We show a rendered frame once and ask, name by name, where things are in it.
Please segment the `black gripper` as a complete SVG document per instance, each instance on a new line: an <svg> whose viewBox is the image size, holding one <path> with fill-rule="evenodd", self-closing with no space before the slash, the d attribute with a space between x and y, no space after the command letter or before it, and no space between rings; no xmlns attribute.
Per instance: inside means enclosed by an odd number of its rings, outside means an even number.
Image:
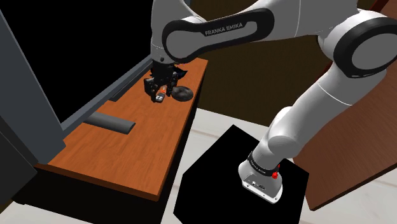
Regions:
<svg viewBox="0 0 397 224"><path fill-rule="evenodd" d="M178 83L178 74L174 72L174 64L163 64L157 61L153 61L151 68L152 78L143 79L144 91L151 98L152 102L156 102L156 95L159 90L158 85L166 85L166 95L171 96L174 87Z"/></svg>

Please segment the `black angular object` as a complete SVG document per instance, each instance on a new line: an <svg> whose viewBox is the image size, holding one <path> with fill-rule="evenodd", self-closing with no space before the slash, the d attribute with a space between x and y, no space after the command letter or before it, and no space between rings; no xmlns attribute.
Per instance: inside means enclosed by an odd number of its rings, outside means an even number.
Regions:
<svg viewBox="0 0 397 224"><path fill-rule="evenodd" d="M186 75L187 71L177 67L177 66L173 66L173 74L176 75L178 77L178 79L183 78Z"/></svg>

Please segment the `dark grey round dish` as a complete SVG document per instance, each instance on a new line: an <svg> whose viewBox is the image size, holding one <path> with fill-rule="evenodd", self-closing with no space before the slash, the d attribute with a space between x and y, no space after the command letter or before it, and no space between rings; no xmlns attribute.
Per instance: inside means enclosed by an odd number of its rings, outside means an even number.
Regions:
<svg viewBox="0 0 397 224"><path fill-rule="evenodd" d="M171 96L179 102L186 102L193 99L194 93L188 87L178 86L173 88Z"/></svg>

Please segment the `brown wooden tv stand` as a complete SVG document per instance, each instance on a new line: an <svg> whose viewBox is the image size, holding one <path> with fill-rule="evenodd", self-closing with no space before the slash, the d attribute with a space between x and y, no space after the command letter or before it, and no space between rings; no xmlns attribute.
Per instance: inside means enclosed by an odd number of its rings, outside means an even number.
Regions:
<svg viewBox="0 0 397 224"><path fill-rule="evenodd" d="M128 134L81 124L65 148L15 196L34 206L93 224L160 224L197 98L154 103L142 81L99 112L134 122Z"/></svg>

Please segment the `large black television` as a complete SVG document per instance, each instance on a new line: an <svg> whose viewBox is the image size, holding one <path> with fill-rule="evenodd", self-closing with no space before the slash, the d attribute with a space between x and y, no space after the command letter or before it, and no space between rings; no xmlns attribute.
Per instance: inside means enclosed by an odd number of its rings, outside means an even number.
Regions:
<svg viewBox="0 0 397 224"><path fill-rule="evenodd" d="M150 48L153 0L0 0L0 203Z"/></svg>

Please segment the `black robot stand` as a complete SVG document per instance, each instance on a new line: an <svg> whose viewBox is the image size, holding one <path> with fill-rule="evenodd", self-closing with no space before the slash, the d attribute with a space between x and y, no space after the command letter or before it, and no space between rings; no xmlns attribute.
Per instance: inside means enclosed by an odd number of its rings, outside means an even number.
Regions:
<svg viewBox="0 0 397 224"><path fill-rule="evenodd" d="M238 166L259 143L232 125L183 174L174 215L182 224L299 224L309 173L281 161L283 191L271 204L245 189Z"/></svg>

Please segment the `brown wooden door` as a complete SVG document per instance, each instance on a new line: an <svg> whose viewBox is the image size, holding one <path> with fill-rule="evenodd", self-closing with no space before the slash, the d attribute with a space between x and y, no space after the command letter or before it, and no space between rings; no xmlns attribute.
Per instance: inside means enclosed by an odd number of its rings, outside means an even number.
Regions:
<svg viewBox="0 0 397 224"><path fill-rule="evenodd" d="M316 211L397 168L397 61L364 98L325 125L294 162Z"/></svg>

